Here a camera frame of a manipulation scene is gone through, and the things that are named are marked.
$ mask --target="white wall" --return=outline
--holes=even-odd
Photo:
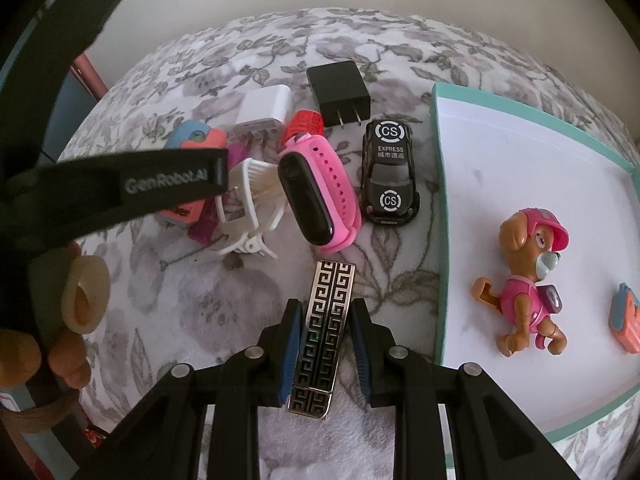
[[[640,53],[603,0],[125,0],[88,56],[110,86],[186,32],[314,6],[405,10],[486,32],[557,68],[640,134]]]

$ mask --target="black power adapter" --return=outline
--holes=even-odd
[[[360,124],[371,117],[371,97],[354,61],[313,66],[306,78],[325,128]]]

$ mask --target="white hair claw clip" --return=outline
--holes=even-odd
[[[278,255],[262,240],[265,232],[273,231],[287,208],[287,197],[278,178],[275,164],[246,158],[229,172],[229,190],[237,189],[244,206],[244,216],[227,220],[222,197],[216,197],[218,231],[228,236],[227,245],[219,254],[238,253]]]

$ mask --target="pink silicone strap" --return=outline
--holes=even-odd
[[[348,247],[362,225],[362,216],[340,157],[323,136],[310,134],[289,139],[280,156],[290,152],[298,152],[306,158],[334,222],[334,237],[319,250],[330,254]]]

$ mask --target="finger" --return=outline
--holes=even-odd
[[[67,386],[76,390],[81,390],[87,386],[89,380],[91,380],[91,367],[87,360],[84,359],[77,370],[74,370],[69,375],[63,377],[63,379]]]
[[[79,256],[82,256],[82,249],[76,242],[71,242],[69,244],[69,247],[73,251],[74,258],[78,258]]]
[[[86,345],[79,334],[63,328],[49,350],[47,361],[53,373],[66,377],[78,370],[86,358]]]
[[[0,388],[24,384],[40,368],[42,355],[34,337],[15,330],[0,330]]]

